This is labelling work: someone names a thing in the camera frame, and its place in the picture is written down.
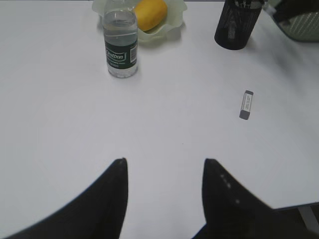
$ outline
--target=plastic bottle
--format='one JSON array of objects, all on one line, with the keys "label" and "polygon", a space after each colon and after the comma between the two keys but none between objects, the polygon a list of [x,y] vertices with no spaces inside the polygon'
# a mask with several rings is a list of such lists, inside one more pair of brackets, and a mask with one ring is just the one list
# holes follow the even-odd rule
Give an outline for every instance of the plastic bottle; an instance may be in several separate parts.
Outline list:
[{"label": "plastic bottle", "polygon": [[119,78],[137,71],[137,19],[126,0],[108,0],[103,30],[109,72]]}]

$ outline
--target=yellow fruit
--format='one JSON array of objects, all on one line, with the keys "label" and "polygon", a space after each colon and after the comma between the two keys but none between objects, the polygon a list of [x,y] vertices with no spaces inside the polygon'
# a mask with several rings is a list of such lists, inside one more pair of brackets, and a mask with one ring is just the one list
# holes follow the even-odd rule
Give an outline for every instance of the yellow fruit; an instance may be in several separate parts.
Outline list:
[{"label": "yellow fruit", "polygon": [[167,5],[163,0],[142,0],[134,9],[139,29],[148,31],[157,26],[167,15]]}]

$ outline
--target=fruit bowl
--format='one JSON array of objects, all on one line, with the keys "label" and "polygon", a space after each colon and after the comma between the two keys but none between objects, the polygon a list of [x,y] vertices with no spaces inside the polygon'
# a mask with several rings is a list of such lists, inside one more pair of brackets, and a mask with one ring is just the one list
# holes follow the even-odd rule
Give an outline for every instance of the fruit bowl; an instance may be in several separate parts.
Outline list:
[{"label": "fruit bowl", "polygon": [[[103,16],[104,6],[107,0],[94,0],[92,10]],[[140,0],[131,0],[130,4],[135,6]],[[153,29],[143,32],[138,29],[139,41],[151,41],[155,38],[166,36],[173,28],[180,27],[183,23],[183,12],[187,10],[184,0],[164,0],[167,5],[167,16],[159,25]]]}]

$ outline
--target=green label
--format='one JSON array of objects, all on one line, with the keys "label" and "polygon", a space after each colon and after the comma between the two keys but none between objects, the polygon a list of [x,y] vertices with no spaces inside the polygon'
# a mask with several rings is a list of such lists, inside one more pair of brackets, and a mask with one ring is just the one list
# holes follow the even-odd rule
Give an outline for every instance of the green label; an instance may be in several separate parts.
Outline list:
[{"label": "green label", "polygon": [[116,69],[128,69],[136,64],[138,41],[128,46],[115,46],[105,41],[107,63]]}]

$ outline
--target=table surface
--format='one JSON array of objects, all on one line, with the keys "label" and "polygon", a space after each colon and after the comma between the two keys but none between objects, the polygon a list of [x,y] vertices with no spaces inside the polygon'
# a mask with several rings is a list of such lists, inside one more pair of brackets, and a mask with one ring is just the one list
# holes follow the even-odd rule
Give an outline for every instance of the table surface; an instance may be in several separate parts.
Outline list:
[{"label": "table surface", "polygon": [[[129,164],[121,237],[191,238],[204,159],[271,207],[319,200],[319,45],[264,12],[245,49],[213,40],[222,2],[188,2],[168,39],[139,44],[128,79],[106,69],[89,1],[0,1],[0,238]],[[239,118],[254,92],[248,120]]]}]

